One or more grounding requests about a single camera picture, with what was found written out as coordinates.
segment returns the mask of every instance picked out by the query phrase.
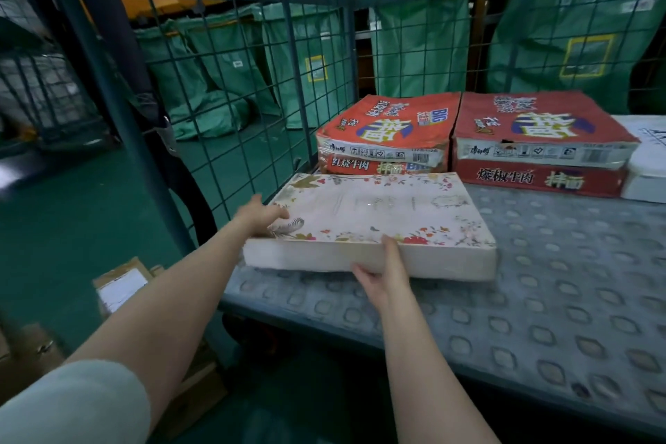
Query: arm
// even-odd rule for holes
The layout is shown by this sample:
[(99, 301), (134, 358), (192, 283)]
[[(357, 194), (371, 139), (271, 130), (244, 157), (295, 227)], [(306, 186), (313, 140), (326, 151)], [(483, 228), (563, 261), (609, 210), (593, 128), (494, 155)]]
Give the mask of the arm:
[(499, 442), (439, 352), (410, 288), (398, 244), (387, 236), (382, 242), (383, 275), (358, 265), (352, 270), (382, 320), (398, 440), (402, 444)]
[(148, 393), (154, 428), (187, 372), (240, 249), (278, 217), (287, 218), (288, 212), (265, 207), (261, 196), (254, 196), (212, 239), (113, 313), (67, 363), (104, 359), (125, 365)]

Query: red instant noodle box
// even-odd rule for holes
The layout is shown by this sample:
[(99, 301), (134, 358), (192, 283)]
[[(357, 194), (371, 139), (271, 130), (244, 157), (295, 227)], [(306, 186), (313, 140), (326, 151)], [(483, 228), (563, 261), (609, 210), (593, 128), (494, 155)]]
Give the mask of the red instant noodle box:
[(321, 172), (446, 172), (460, 96), (367, 95), (317, 131)]
[(465, 93), (453, 167), (466, 183), (617, 197), (638, 144), (582, 92)]

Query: white shipping label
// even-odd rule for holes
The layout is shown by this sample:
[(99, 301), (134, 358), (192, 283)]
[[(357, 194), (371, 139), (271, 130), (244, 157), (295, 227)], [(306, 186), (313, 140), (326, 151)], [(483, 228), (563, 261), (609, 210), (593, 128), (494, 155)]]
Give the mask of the white shipping label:
[(97, 289), (97, 294), (104, 307), (110, 313), (115, 313), (121, 305), (127, 302), (138, 290), (146, 286), (147, 283), (148, 281), (138, 269), (132, 269)]
[(652, 11), (655, 0), (628, 0), (620, 4), (620, 13), (631, 13), (634, 11)]
[(444, 159), (444, 152), (436, 148), (405, 149), (319, 138), (318, 145), (321, 154), (359, 157), (377, 162), (419, 163), (426, 167), (436, 167)]
[(501, 144), (474, 139), (458, 140), (458, 158), (492, 160), (495, 162), (526, 162), (573, 167), (619, 169), (631, 157), (637, 144), (612, 142), (606, 144)]

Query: perforated metal platform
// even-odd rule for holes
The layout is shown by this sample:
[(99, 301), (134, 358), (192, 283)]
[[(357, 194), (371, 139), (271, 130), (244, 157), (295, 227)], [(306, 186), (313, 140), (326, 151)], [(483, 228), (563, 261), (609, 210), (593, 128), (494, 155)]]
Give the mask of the perforated metal platform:
[[(666, 206), (468, 189), (500, 248), (497, 281), (412, 283), (454, 369), (666, 435)], [(238, 267), (222, 306), (382, 345), (350, 273)]]

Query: light-colored shirt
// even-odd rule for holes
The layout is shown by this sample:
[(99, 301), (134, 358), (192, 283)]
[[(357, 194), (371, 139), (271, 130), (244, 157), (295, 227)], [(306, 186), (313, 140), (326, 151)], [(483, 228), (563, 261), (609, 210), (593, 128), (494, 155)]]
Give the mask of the light-colored shirt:
[(0, 407), (2, 444), (143, 444), (150, 425), (143, 384), (106, 360), (63, 365)]

